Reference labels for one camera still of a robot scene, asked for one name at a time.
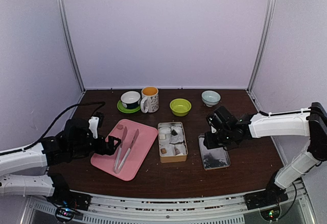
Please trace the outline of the tan tin box base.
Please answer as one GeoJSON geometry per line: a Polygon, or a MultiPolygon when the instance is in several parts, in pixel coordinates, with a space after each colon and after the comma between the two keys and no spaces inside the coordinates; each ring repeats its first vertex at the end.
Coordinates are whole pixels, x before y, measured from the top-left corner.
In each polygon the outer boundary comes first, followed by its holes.
{"type": "Polygon", "coordinates": [[[160,162],[185,162],[189,151],[182,122],[162,122],[157,129],[160,162]]]}

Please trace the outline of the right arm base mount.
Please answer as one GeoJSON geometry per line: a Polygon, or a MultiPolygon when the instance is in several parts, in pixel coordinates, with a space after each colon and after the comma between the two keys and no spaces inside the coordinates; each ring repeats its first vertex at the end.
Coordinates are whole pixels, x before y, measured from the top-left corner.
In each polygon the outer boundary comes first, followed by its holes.
{"type": "Polygon", "coordinates": [[[259,209],[263,220],[277,221],[282,214],[281,202],[288,200],[286,193],[276,194],[264,191],[248,193],[244,195],[244,200],[248,210],[259,209]]]}

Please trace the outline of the bear print tin lid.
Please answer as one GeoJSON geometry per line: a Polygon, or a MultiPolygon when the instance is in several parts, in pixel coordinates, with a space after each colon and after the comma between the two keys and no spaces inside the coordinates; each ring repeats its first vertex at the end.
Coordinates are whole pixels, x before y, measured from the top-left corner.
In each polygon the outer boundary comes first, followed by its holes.
{"type": "Polygon", "coordinates": [[[230,166],[228,151],[222,147],[208,150],[203,144],[204,134],[199,135],[198,141],[202,165],[205,170],[221,169],[230,166]]]}

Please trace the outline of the dark heart chocolate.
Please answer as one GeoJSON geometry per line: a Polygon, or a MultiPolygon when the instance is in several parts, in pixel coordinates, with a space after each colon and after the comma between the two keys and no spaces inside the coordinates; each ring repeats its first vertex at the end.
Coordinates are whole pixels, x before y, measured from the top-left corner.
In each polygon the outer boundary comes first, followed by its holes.
{"type": "Polygon", "coordinates": [[[176,135],[178,135],[178,133],[175,130],[172,130],[171,135],[176,136],[176,135]]]}

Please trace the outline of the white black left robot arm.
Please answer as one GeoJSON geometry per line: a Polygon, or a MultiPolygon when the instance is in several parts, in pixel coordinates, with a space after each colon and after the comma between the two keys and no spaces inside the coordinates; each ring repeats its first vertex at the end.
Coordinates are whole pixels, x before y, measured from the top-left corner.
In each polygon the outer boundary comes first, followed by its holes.
{"type": "Polygon", "coordinates": [[[63,206],[70,205],[74,200],[73,193],[62,175],[17,176],[16,172],[70,163],[86,158],[90,153],[113,155],[122,141],[113,136],[100,136],[99,124],[98,117],[69,119],[64,130],[56,136],[44,137],[11,151],[2,151],[1,196],[42,195],[54,197],[63,206]]]}

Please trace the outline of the light brown chocolate square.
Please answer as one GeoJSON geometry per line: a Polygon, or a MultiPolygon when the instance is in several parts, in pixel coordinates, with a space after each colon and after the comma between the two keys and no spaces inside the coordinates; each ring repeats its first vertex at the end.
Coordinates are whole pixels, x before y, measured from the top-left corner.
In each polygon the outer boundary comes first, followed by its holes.
{"type": "Polygon", "coordinates": [[[167,150],[165,148],[162,148],[160,151],[161,151],[162,154],[166,154],[167,153],[167,150]]]}

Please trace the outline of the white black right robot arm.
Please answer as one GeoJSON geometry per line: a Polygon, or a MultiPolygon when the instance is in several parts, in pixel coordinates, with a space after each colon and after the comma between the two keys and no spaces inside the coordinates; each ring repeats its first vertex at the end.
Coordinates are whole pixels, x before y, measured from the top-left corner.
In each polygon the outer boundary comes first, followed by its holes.
{"type": "Polygon", "coordinates": [[[296,179],[326,161],[326,109],[319,102],[295,111],[260,111],[240,118],[220,106],[206,120],[211,129],[204,134],[203,144],[208,150],[264,137],[302,137],[307,141],[299,154],[271,177],[262,193],[266,204],[273,204],[296,179]]]}

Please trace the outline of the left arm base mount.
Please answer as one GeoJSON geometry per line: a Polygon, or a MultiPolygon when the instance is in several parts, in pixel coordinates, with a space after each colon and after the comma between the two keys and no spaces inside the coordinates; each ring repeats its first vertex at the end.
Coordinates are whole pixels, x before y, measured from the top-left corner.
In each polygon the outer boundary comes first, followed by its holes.
{"type": "Polygon", "coordinates": [[[54,216],[60,223],[72,221],[75,217],[83,217],[82,211],[87,211],[91,202],[89,194],[77,192],[61,192],[46,197],[55,207],[54,216]]]}

